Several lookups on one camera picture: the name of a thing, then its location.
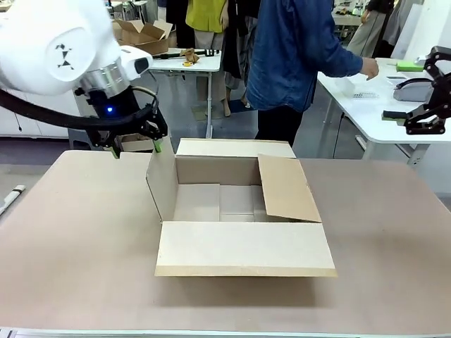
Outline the person's left hand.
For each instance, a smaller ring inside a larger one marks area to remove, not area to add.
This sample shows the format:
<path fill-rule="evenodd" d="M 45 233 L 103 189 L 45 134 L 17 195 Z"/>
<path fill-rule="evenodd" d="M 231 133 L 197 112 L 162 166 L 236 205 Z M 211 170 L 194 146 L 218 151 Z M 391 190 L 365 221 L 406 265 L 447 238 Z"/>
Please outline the person's left hand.
<path fill-rule="evenodd" d="M 366 80 L 375 78 L 379 74 L 377 60 L 374 58 L 363 58 L 362 69 L 359 73 L 366 76 Z"/>

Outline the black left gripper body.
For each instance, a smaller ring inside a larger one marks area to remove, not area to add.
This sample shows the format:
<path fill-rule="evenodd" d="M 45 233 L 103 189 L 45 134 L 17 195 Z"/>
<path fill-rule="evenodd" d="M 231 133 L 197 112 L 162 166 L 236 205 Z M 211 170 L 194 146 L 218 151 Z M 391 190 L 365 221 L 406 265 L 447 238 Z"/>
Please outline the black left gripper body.
<path fill-rule="evenodd" d="M 118 119 L 132 115 L 140 110 L 140 106 L 135 98 L 132 86 L 112 97 L 107 97 L 101 90 L 93 90 L 88 94 L 87 103 L 92 106 L 97 116 L 101 119 Z M 140 127 L 122 127 L 117 132 L 117 136 L 136 134 L 141 132 Z M 87 131 L 90 140 L 106 139 L 107 131 Z"/>

